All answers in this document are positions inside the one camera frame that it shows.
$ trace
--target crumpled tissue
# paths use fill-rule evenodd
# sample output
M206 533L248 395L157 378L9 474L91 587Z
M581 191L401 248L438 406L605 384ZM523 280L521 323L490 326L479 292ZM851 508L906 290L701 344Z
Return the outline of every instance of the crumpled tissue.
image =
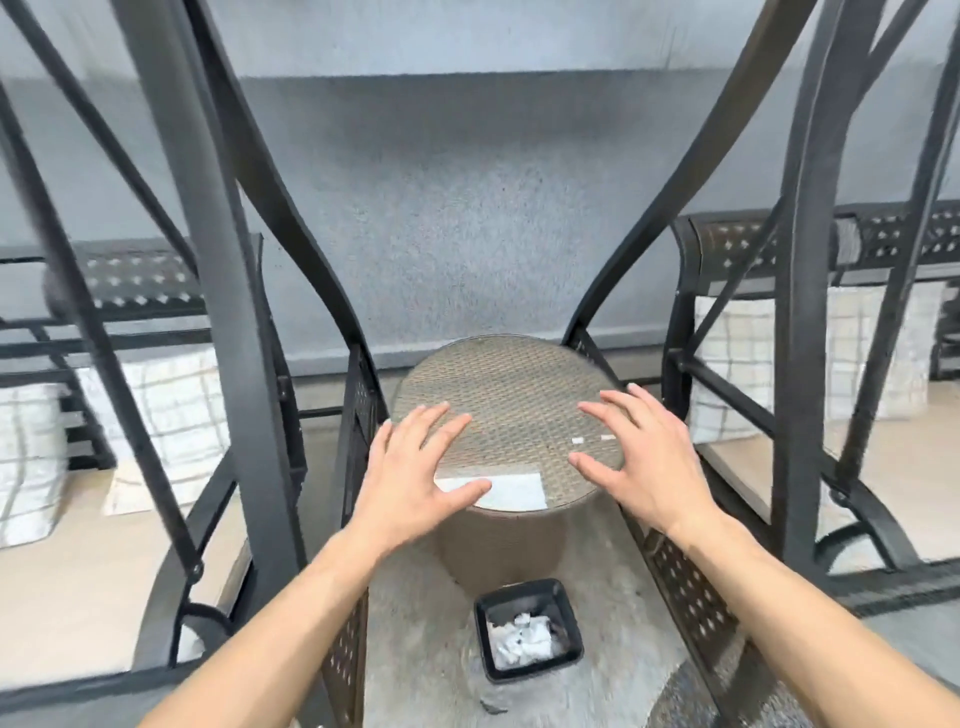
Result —
M496 626L487 622L493 664L514 669L557 657L564 650L550 629L550 617L531 617L524 612L513 621Z

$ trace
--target concrete floor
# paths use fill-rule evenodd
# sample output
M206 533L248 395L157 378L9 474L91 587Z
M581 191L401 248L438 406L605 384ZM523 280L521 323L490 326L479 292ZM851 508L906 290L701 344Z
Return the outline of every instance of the concrete floor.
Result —
M635 358L614 364L623 376L642 376L644 372L637 370L647 369L649 361ZM386 377L388 396L395 383L395 377ZM300 406L334 403L340 391L332 379L298 387ZM311 470L300 516L315 550L316 534L329 527L336 423L310 423L304 434ZM470 678L475 647L468 599L433 555L429 539L395 554L371 587L366 726L709 725L708 700L610 502L598 498L572 516L558 576L583 631L584 661L563 682L541 686L540 699L516 693L480 695L477 682ZM868 623L921 667L960 684L956 650L960 602L885 615ZM164 694L151 691L0 716L0 728L134 726ZM507 701L511 710L490 716L480 705L481 696ZM778 706L765 715L764 725L806 724L792 706Z

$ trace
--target person's left hand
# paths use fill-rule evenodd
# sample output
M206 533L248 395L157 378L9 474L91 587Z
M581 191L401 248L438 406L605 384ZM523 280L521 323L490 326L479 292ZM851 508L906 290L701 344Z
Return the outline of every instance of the person's left hand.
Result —
M440 459L470 422L470 415L454 417L424 444L449 408L446 402L421 405L397 426L385 422L373 438L350 525L364 530L383 553L429 533L491 488L489 480L472 480L445 493L434 482Z

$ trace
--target hand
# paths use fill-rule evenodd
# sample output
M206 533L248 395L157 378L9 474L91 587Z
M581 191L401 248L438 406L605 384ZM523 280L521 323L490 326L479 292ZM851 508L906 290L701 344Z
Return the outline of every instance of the hand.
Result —
M570 464L636 518L686 550L696 524L721 511L710 495L686 425L646 390L635 384L628 390L630 394L601 392L605 403L577 405L616 435L623 448L623 470L612 470L582 452L571 452Z
M470 422L470 415L454 417L425 445L430 427L449 408L446 402L421 405L396 427L385 422L373 438L350 525L364 530L383 554L429 533L491 488L489 480L472 480L444 493L434 482L440 459Z

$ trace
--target plaid pillow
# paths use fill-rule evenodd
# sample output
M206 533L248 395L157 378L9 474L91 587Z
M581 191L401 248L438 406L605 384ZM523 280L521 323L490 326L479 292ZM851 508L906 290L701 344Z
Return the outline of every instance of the plaid pillow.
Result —
M906 418L926 410L926 390L937 320L946 284L917 283L907 304L877 416ZM885 286L830 288L827 314L827 420L848 420L876 329ZM697 326L714 298L698 296ZM698 351L718 375L773 411L774 301L731 301ZM687 417L694 443L752 437L758 430L699 382L690 392Z
M66 480L60 388L0 389L0 548L50 535Z
M180 505L194 502L229 446L224 395L212 348L123 365L144 425ZM94 369L77 372L117 458L104 513L154 507L143 474Z

